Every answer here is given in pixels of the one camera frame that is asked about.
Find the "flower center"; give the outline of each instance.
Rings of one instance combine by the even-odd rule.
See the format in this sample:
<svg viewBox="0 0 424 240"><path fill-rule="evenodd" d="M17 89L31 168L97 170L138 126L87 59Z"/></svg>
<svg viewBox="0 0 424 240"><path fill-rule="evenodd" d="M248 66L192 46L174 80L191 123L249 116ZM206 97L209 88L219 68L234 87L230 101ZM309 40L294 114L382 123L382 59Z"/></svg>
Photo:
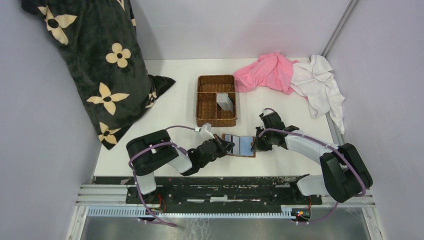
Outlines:
<svg viewBox="0 0 424 240"><path fill-rule="evenodd" d="M52 18L47 20L47 24L50 26L50 28L52 29L57 29L59 27L59 23L58 21L56 21L56 19Z"/></svg>

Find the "white table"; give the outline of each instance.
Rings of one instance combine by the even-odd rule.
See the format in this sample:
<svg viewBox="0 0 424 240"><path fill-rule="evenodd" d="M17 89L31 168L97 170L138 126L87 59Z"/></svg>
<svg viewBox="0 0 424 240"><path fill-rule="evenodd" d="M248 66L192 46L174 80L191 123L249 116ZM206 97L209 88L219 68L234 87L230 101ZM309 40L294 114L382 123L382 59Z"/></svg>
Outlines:
<svg viewBox="0 0 424 240"><path fill-rule="evenodd" d="M308 58L290 58L300 62ZM196 88L200 75L233 74L236 70L256 61L242 59L193 59L193 60L148 60L149 74L173 78L176 83L162 95L151 110L138 120L119 141L107 150L101 147L94 176L132 176L128 167L126 144L137 137L164 129L172 125L196 126ZM213 133L239 136L254 136L255 127L263 126L259 114L263 108L278 112L286 126L295 125L307 134L332 143L326 116L311 119L306 99L295 92L286 95L267 87L257 87L247 93L237 93L237 122L234 127L213 127ZM171 139L178 145L196 148L205 138L183 128L169 130ZM202 177L253 177L253 176L299 176L320 175L321 167L303 155L275 147L268 152L257 152L256 158L225 156L209 163L192 176ZM155 171L156 176L181 176L173 167L165 165Z"/></svg>

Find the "pink cloth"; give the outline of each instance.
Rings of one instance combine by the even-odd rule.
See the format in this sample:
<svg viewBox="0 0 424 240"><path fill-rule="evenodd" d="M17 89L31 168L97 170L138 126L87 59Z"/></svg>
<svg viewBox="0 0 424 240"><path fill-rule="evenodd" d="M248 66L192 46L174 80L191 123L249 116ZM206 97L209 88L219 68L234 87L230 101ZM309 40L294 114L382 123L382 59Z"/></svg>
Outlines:
<svg viewBox="0 0 424 240"><path fill-rule="evenodd" d="M264 54L233 75L237 92L249 92L258 87L268 87L286 94L294 92L290 87L293 77L293 63L279 52Z"/></svg>

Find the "brown woven basket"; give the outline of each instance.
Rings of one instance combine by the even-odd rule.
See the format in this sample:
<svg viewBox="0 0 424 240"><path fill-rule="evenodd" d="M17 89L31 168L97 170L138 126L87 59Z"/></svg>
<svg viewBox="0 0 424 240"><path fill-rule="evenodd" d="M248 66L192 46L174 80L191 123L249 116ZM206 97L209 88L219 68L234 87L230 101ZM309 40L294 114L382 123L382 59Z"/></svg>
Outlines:
<svg viewBox="0 0 424 240"><path fill-rule="evenodd" d="M210 123L212 127L233 127L237 115L224 111L217 104L217 93L228 94L234 102L234 112L237 112L236 92L233 75L199 76L197 81L196 123L201 127Z"/></svg>

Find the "open box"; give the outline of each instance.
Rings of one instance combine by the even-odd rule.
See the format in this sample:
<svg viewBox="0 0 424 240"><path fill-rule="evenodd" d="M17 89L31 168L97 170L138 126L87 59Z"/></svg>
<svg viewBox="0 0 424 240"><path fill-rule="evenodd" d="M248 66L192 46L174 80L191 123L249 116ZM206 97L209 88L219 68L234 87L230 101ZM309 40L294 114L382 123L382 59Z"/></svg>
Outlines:
<svg viewBox="0 0 424 240"><path fill-rule="evenodd" d="M225 111L217 104L217 93L228 94L234 103L234 112ZM237 119L237 100L233 75L204 75L197 81L196 123L201 127L233 127Z"/></svg>

